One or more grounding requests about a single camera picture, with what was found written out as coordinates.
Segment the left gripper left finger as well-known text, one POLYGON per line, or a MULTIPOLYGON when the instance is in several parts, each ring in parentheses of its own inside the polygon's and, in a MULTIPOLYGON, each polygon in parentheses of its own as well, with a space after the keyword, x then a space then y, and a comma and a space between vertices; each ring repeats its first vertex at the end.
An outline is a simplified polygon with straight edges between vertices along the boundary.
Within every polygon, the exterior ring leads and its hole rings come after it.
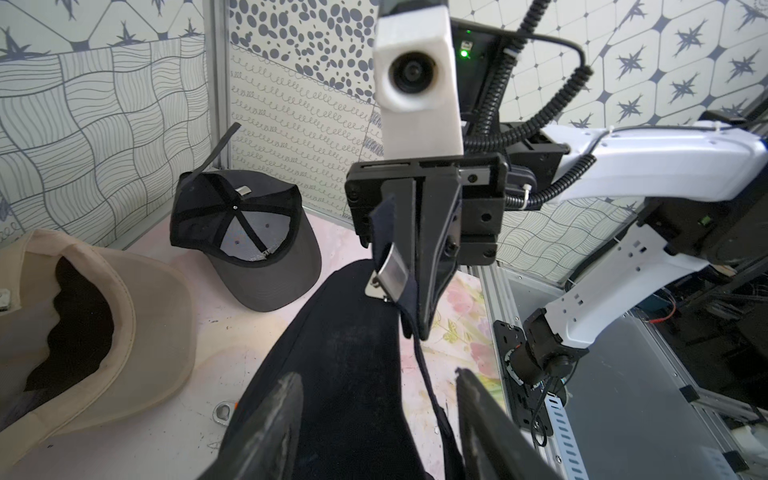
POLYGON ((290 479, 303 407, 301 377, 289 372, 238 430, 202 479, 290 479))

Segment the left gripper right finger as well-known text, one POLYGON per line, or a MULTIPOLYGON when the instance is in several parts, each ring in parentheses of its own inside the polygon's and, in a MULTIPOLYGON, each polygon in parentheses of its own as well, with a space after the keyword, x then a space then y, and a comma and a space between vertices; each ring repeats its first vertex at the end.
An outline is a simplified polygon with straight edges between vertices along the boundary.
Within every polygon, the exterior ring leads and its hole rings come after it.
POLYGON ((459 368, 456 387, 466 479, 559 478, 472 371, 459 368))

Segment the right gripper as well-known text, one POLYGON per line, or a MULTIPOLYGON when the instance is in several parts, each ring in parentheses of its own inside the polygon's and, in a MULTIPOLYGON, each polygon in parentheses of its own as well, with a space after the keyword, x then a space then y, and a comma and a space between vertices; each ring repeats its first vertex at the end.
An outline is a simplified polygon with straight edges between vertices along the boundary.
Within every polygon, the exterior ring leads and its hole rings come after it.
POLYGON ((431 329, 438 266, 448 235, 460 265, 485 266, 496 258, 505 211, 507 166, 495 153, 358 162, 345 193, 361 243, 373 242, 368 215, 385 207, 383 282, 406 282, 417 263, 417 327, 431 329), (451 224, 458 231, 449 233, 451 224))

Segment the black cap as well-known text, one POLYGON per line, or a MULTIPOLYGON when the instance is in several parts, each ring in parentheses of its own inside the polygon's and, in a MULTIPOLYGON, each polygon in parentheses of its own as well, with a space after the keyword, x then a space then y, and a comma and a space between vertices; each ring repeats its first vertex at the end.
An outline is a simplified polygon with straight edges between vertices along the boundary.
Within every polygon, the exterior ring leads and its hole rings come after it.
POLYGON ((290 479, 424 479, 403 410, 400 328, 413 322, 415 287, 397 301, 365 289, 381 270, 383 202, 370 215, 373 256, 331 274, 299 311, 250 381, 220 452, 287 373, 301 377, 303 407, 290 479))

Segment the dark grey baseball cap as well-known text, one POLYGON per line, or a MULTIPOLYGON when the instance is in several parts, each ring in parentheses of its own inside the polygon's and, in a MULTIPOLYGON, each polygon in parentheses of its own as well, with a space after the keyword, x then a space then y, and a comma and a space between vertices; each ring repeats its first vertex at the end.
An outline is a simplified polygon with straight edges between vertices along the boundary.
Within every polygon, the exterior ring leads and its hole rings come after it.
POLYGON ((298 186, 257 171, 210 169, 239 128, 233 123, 200 167, 180 175, 170 242, 205 254, 243 306, 271 312, 316 284, 322 256, 298 186))

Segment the beige baseball cap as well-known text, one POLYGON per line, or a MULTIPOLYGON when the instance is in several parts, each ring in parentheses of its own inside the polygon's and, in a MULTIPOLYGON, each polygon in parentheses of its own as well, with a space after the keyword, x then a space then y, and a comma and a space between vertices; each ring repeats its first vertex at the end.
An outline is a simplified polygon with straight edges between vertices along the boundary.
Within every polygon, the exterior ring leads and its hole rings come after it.
POLYGON ((1 466, 175 395, 195 363, 173 267, 38 229, 1 251, 1 466))

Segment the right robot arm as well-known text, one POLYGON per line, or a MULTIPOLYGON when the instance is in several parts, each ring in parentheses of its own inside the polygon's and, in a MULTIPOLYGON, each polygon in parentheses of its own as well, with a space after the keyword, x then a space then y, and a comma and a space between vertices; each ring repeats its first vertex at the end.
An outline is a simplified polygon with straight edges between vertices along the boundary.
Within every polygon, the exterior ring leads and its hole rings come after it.
POLYGON ((345 191, 355 229, 373 249, 374 295, 426 339, 460 265, 495 258, 502 215, 600 195, 648 207, 578 283, 523 324, 508 360, 520 385, 573 372, 621 314, 667 284, 767 245, 767 145, 746 124, 576 129, 555 118, 592 76, 581 59, 529 120, 492 134, 462 126, 460 75, 487 96, 504 81, 547 9, 518 30, 451 18, 444 1, 384 1, 373 41, 385 158, 359 162, 345 191))

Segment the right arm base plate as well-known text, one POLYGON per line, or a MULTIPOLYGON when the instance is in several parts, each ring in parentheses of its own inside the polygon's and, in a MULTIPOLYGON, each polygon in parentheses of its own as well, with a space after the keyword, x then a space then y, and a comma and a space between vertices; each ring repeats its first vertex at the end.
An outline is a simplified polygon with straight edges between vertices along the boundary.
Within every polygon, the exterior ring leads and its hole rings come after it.
POLYGON ((553 434, 545 399, 563 386, 576 357, 566 352, 543 316, 523 327, 496 320, 492 332, 501 362, 501 381, 513 422, 536 434, 540 446, 553 434))

